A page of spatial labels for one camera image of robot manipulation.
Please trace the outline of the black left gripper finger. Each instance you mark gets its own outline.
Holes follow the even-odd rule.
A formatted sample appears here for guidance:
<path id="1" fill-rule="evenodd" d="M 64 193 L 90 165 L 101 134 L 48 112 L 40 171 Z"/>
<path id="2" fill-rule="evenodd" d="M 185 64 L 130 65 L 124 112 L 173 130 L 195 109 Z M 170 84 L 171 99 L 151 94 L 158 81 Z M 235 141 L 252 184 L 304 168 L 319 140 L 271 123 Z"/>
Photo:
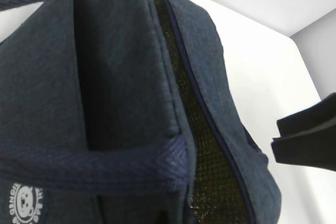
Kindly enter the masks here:
<path id="1" fill-rule="evenodd" d="M 277 163 L 335 171 L 335 93 L 277 121 L 271 148 Z"/>

